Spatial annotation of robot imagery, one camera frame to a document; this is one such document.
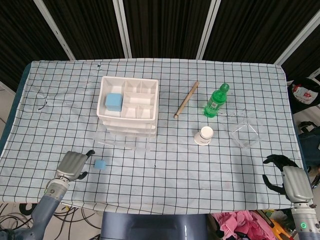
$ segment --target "wooden dowel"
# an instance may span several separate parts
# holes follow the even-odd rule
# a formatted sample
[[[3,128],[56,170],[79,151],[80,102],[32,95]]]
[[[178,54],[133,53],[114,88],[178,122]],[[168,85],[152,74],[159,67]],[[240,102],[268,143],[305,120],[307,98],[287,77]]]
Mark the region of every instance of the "wooden dowel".
[[[194,94],[195,90],[197,89],[199,85],[199,82],[196,81],[193,85],[193,87],[191,88],[190,92],[188,93],[188,95],[185,97],[185,99],[183,100],[183,102],[181,103],[178,111],[176,111],[174,118],[177,119],[179,114],[184,110],[185,105],[188,103],[189,99],[191,98],[192,94]]]

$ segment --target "table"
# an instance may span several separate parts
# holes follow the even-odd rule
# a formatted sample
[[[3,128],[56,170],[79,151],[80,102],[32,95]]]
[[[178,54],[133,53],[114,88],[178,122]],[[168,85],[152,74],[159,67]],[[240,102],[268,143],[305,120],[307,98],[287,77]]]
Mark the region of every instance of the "table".
[[[154,58],[34,61],[25,74],[12,127],[6,126],[10,133],[2,139],[1,201],[38,202],[67,151],[94,148],[96,154],[83,169],[88,176],[70,183],[63,203],[139,214],[291,207],[262,179],[266,174],[272,183],[282,183],[280,171],[262,163],[270,154],[283,154],[302,166],[280,66]],[[149,151],[124,150],[92,139],[102,76],[159,80],[157,138],[150,140]],[[175,120],[196,80],[197,91]],[[207,118],[203,108],[223,82],[230,85],[227,103],[217,117]],[[243,112],[262,123],[260,142],[248,149],[238,147],[228,134]],[[193,140],[203,126],[214,130],[209,146]],[[94,168],[99,159],[107,162],[105,170]]]

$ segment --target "blue cube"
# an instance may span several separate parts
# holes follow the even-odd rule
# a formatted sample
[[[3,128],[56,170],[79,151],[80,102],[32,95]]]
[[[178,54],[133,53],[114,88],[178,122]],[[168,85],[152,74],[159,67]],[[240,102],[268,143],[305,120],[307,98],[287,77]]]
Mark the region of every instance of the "blue cube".
[[[95,160],[94,168],[103,170],[106,168],[106,162],[103,160]]]
[[[105,106],[109,111],[121,112],[122,108],[121,93],[108,93],[105,98]]]

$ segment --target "transparent container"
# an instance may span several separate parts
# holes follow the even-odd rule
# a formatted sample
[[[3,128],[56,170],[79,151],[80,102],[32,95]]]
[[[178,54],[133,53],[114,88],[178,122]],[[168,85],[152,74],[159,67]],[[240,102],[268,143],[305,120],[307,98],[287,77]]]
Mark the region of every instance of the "transparent container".
[[[99,120],[96,132],[92,132],[90,136],[97,143],[106,146],[144,152],[150,149],[149,139],[152,137],[150,131],[146,130],[145,134],[142,134],[133,132],[132,129],[112,128],[104,125],[102,120]]]
[[[260,141],[259,126],[262,126],[258,119],[245,117],[239,124],[229,128],[229,136],[241,147],[251,148]]]

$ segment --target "white cup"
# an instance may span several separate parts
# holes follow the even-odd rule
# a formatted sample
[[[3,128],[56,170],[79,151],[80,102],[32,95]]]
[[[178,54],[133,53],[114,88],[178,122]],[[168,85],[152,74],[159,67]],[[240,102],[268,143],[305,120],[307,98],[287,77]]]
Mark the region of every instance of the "white cup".
[[[198,145],[205,146],[211,142],[213,135],[213,129],[209,126],[204,126],[196,135],[194,135],[194,141]]]

